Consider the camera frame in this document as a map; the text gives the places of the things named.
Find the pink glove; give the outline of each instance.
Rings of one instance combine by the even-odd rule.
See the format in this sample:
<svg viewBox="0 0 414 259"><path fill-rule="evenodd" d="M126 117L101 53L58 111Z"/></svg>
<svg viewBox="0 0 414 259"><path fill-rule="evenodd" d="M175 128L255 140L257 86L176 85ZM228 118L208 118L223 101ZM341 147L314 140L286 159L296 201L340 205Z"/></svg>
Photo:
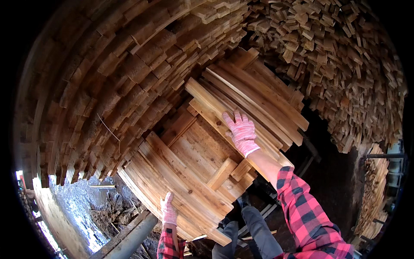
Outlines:
<svg viewBox="0 0 414 259"><path fill-rule="evenodd" d="M162 223L171 223L177 225L177 213L174 210L171 202L174 199L174 194L172 192L168 192L165 196L165 200L163 201L161 198L161 211L162 211Z"/></svg>
<svg viewBox="0 0 414 259"><path fill-rule="evenodd" d="M231 130L226 132L226 135L231 137L236 148L247 157L253 151L260 149L255 143L255 125L252 121L248 120L246 114L240 116L240 112L235 110L233 112L236 123L230 118L227 112L223 112L222 116L227 126Z"/></svg>

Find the red plaid sleeve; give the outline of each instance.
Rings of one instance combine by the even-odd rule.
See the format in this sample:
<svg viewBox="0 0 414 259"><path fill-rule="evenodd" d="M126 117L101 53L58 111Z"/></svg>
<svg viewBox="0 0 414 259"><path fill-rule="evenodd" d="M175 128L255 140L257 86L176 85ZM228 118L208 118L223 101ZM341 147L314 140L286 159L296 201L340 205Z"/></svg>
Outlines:
<svg viewBox="0 0 414 259"><path fill-rule="evenodd" d="M310 186L293 173L293 167L282 167L277 176L276 191L286 223L293 234L297 253L284 258L352 259L354 248L341 237L339 228L326 216Z"/></svg>
<svg viewBox="0 0 414 259"><path fill-rule="evenodd" d="M173 231L166 228L162 231L158 242L157 258L158 259L183 259L184 258L185 240L178 240L178 251L173 242Z"/></svg>

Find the person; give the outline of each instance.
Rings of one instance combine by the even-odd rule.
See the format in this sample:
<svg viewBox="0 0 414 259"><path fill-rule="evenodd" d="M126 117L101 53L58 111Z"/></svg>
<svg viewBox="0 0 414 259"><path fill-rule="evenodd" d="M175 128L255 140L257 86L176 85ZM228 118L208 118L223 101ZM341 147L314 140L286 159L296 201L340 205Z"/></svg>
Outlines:
<svg viewBox="0 0 414 259"><path fill-rule="evenodd" d="M320 204L309 194L309 185L293 173L294 168L282 167L278 162L265 154L255 143L255 126L245 114L234 111L233 121L227 112L222 114L224 121L231 130L234 146L252 160L265 173L277 191L277 198L282 205L286 223L294 236L295 253L284 253L279 243L271 234L260 212L252 207L244 193L238 202L242 207L243 219L257 244L263 259L330 259L353 258L354 248L341 237L339 228L332 223ZM185 241L177 239L177 214L171 200L173 194L168 193L161 201L163 212L163 231L159 240L158 259L183 258ZM226 220L223 233L232 239L226 246L215 244L212 251L213 259L234 258L237 245L238 222Z"/></svg>

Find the leg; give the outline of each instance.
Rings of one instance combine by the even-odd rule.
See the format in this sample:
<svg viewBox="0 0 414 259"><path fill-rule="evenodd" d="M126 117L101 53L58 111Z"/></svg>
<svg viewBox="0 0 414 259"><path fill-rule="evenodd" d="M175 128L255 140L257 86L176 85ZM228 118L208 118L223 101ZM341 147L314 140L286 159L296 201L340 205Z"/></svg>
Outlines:
<svg viewBox="0 0 414 259"><path fill-rule="evenodd" d="M229 238L231 238L231 242L224 247L222 247L219 244L215 244L212 251L213 259L234 258L234 253L236 252L237 246L238 222L231 221L229 224L226 225L223 233Z"/></svg>
<svg viewBox="0 0 414 259"><path fill-rule="evenodd" d="M255 207L246 206L241 210L241 214L263 259L272 259L283 253L279 243L270 232L265 219Z"/></svg>

